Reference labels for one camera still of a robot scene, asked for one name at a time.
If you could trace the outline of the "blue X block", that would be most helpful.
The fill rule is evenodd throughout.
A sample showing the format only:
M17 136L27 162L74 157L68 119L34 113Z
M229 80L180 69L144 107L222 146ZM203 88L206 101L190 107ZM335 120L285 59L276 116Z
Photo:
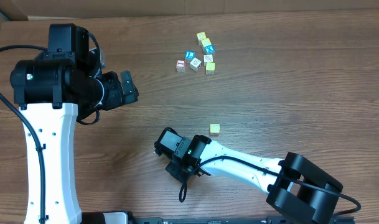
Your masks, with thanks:
M208 45L204 47L204 53L205 54L214 54L215 53L215 48L213 45Z

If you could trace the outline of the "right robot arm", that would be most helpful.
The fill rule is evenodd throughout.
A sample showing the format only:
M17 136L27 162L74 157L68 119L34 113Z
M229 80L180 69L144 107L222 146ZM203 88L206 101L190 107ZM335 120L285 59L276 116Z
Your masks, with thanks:
M329 223L342 184L300 154L284 159L257 157L204 135L189 139L165 128L154 152L169 158L166 170L187 185L193 175L226 177L267 194L267 203L294 223Z

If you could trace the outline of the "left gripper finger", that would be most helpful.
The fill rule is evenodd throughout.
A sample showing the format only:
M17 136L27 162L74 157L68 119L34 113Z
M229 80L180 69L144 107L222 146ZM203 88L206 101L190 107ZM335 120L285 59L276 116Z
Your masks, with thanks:
M125 70L121 72L120 75L124 95L139 96L138 89L133 82L131 73L128 70Z
M131 103L135 103L138 101L139 93L132 91L126 95L124 95L124 105L128 105Z

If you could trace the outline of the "yellow block far top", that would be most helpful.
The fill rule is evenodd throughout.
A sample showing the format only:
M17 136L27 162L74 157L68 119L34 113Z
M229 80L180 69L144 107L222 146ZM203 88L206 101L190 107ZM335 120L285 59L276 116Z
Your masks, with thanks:
M205 32L196 33L196 36L197 36L197 42L199 45L202 43L202 40L207 38Z

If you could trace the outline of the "white block red side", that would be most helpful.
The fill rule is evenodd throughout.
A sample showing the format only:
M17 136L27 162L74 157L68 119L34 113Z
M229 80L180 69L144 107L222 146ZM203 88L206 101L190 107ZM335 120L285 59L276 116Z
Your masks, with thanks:
M201 66L202 66L202 61L196 57L193 58L192 61L190 62L190 68L194 70L195 72L198 72Z

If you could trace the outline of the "blue L block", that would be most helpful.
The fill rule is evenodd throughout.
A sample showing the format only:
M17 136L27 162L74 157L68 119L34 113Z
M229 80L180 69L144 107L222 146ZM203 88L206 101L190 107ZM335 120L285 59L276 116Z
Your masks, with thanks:
M187 50L184 58L186 62L191 62L195 58L195 52Z

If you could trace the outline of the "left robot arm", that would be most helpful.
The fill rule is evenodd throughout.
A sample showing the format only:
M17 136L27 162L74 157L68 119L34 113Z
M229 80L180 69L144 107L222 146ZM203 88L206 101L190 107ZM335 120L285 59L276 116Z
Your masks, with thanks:
M128 71L103 73L100 48L89 47L93 42L82 27L52 24L47 49L19 61L11 73L26 135L26 223L83 221L75 186L75 126L138 100Z

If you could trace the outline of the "yellow block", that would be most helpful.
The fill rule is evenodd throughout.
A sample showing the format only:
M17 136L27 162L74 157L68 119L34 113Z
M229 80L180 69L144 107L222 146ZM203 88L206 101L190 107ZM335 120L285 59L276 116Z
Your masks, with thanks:
M215 73L215 63L207 62L205 66L205 71L207 75L213 75Z
M205 38L205 39L202 39L200 41L200 45L202 46L202 49L205 50L206 47L208 47L209 45L211 45L211 41L209 38Z
M199 45L202 43L202 40L207 38L205 32L196 33L196 36L197 36L197 42Z

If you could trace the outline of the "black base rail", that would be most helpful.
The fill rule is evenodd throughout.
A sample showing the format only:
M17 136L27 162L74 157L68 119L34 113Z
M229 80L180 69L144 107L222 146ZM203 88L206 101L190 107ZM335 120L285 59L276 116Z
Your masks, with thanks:
M282 216L266 218L181 218L135 217L131 211L84 212L82 223L127 223L127 224L290 224Z

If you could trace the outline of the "red I block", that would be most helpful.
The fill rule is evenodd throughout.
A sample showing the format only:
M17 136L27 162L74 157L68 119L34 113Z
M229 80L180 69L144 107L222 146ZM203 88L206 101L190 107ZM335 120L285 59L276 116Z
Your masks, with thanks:
M185 60L177 60L175 67L176 67L177 72L185 72L186 61Z

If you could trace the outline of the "yellow block lower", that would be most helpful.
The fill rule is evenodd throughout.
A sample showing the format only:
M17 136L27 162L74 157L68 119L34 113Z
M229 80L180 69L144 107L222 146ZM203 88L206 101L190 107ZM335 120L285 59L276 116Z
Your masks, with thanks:
M215 73L215 63L207 62L205 66L205 71L207 75L213 75Z

